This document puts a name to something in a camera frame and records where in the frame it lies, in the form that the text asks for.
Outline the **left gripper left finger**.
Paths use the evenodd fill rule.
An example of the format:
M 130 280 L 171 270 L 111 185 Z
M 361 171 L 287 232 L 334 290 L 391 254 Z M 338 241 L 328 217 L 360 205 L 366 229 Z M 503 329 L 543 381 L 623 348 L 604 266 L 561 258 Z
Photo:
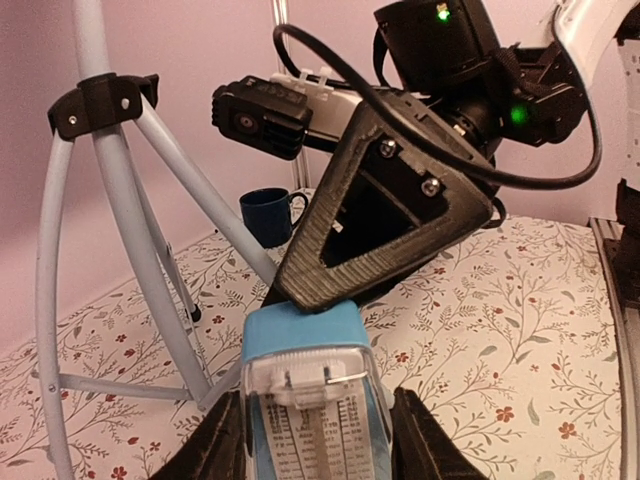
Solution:
M 240 395 L 226 392 L 152 480 L 246 478 Z

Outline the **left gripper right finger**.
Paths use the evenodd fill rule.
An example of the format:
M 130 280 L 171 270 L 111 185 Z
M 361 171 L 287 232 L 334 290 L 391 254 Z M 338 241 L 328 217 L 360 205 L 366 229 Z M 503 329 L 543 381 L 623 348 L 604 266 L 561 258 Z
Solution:
M 394 390 L 391 419 L 393 479 L 487 479 L 455 446 L 415 391 Z

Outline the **blue metronome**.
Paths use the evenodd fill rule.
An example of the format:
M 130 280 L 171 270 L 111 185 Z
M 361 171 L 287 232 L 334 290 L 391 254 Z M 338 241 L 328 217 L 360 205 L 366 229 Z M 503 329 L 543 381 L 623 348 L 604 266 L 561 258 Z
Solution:
M 392 402 L 354 302 L 254 311 L 241 360 L 248 478 L 392 477 Z

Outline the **light blue music stand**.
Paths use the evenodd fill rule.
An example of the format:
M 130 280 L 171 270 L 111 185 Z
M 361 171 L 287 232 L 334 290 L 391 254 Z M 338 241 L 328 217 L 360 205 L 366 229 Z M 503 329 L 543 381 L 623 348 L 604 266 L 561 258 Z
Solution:
M 60 479 L 74 470 L 68 446 L 61 392 L 64 389 L 113 393 L 129 397 L 192 400 L 210 410 L 240 379 L 235 362 L 216 383 L 205 375 L 169 289 L 175 287 L 187 314 L 196 305 L 175 265 L 170 245 L 150 206 L 135 170 L 122 123 L 132 120 L 207 217 L 266 284 L 277 266 L 224 201 L 203 172 L 184 152 L 140 90 L 140 82 L 114 74 L 109 65 L 102 5 L 72 4 L 76 58 L 81 81 L 69 97 L 79 105 L 59 101 L 50 115 L 53 141 L 44 187 L 36 259 L 35 323 L 39 381 L 49 438 L 49 452 Z M 58 253 L 64 189 L 77 137 L 90 134 L 97 163 L 129 262 L 144 299 L 185 386 L 149 387 L 63 374 L 57 349 Z

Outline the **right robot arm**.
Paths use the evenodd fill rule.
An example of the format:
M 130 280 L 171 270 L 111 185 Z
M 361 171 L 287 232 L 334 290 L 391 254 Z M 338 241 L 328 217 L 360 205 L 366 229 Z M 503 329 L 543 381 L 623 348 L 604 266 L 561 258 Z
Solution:
M 612 42 L 639 37 L 635 1 L 560 1 L 527 41 L 499 43 L 480 1 L 397 1 L 378 9 L 374 66 L 401 80 L 369 84 L 320 40 L 281 24 L 359 95 L 270 293 L 304 312 L 366 303 L 441 251 L 494 225 L 500 187 L 557 191 L 589 181 L 534 178 L 496 168 L 502 140 L 538 147 L 566 140 L 595 110 L 589 89 Z

